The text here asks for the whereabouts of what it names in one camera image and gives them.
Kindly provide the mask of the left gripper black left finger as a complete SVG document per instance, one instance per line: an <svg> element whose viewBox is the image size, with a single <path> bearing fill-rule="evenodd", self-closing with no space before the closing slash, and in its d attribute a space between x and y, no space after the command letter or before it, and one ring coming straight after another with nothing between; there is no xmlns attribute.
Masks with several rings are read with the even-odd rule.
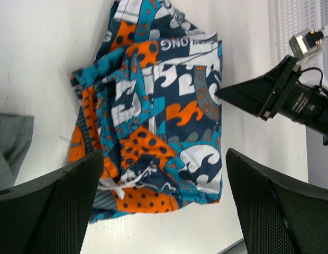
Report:
<svg viewBox="0 0 328 254"><path fill-rule="evenodd" d="M0 190L0 253L80 253L103 155Z"/></svg>

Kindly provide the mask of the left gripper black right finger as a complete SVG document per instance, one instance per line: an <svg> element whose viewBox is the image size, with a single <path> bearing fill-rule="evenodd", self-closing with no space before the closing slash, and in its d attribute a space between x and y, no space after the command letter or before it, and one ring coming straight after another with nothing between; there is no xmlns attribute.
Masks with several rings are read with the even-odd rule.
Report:
<svg viewBox="0 0 328 254"><path fill-rule="evenodd" d="M234 149L225 160L248 253L328 253L328 189Z"/></svg>

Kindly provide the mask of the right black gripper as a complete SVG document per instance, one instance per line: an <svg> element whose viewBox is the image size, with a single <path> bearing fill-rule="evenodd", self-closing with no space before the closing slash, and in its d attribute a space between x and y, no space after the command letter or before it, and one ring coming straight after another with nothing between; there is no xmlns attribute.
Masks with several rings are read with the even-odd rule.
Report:
<svg viewBox="0 0 328 254"><path fill-rule="evenodd" d="M285 56L272 70L242 83L220 88L221 100L267 121L277 113L320 133L328 146L328 87L324 75L314 84L298 79L302 71L298 60Z"/></svg>

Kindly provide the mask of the grey shorts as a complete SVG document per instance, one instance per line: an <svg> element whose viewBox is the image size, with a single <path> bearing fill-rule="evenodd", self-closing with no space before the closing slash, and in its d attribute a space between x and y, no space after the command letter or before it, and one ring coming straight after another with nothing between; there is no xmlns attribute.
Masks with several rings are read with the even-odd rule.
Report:
<svg viewBox="0 0 328 254"><path fill-rule="evenodd" d="M0 113L0 191L15 184L33 128L33 116Z"/></svg>

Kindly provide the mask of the colourful patterned shorts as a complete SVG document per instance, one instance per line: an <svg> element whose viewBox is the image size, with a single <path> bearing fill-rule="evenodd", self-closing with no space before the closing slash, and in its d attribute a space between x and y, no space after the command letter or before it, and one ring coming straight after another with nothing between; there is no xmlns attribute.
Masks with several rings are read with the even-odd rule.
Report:
<svg viewBox="0 0 328 254"><path fill-rule="evenodd" d="M168 213L222 195L222 41L170 1L115 1L80 102L69 161L101 150L90 223Z"/></svg>

